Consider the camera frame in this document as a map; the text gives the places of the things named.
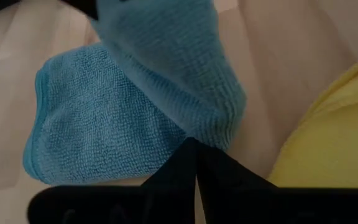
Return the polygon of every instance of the blue microfiber cloth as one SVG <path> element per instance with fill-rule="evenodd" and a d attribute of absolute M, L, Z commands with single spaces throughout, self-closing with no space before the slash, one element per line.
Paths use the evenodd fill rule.
<path fill-rule="evenodd" d="M 211 0 L 98 0 L 102 45 L 50 59 L 36 78 L 24 167 L 47 184 L 154 173 L 186 137 L 226 150 L 245 94 Z"/>

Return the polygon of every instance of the towel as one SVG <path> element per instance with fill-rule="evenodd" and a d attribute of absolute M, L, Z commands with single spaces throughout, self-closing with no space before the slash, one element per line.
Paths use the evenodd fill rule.
<path fill-rule="evenodd" d="M 98 1 L 102 44 L 37 73 L 24 168 L 46 184 L 153 174 L 187 138 L 222 150 L 246 97 L 219 41 L 211 0 Z"/>
<path fill-rule="evenodd" d="M 309 109 L 269 181 L 279 187 L 358 188 L 358 64 Z"/>

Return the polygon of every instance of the floor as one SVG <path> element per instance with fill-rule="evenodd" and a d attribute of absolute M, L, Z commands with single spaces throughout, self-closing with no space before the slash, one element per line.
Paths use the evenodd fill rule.
<path fill-rule="evenodd" d="M 249 96 L 229 154 L 266 177 L 310 103 L 358 61 L 358 1 L 243 0 L 220 12 L 219 30 Z M 82 14 L 56 0 L 24 0 L 0 12 L 0 223 L 25 223 L 28 201 L 47 187 L 21 167 L 36 71 L 49 57 L 97 40 Z"/>

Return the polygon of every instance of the yellow microfiber cloth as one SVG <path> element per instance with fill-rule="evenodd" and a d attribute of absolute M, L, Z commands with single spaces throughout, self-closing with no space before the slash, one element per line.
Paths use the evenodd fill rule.
<path fill-rule="evenodd" d="M 282 147 L 269 181 L 358 188 L 358 64 L 312 105 Z"/>

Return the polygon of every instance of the microfiber cloth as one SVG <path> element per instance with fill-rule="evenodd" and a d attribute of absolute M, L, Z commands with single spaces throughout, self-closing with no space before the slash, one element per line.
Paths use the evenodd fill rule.
<path fill-rule="evenodd" d="M 309 109 L 269 181 L 279 187 L 358 188 L 358 64 Z"/>
<path fill-rule="evenodd" d="M 51 58 L 35 81 L 25 170 L 46 184 L 153 174 L 187 138 L 229 148 L 246 97 L 211 0 L 99 0 L 102 44 Z"/>

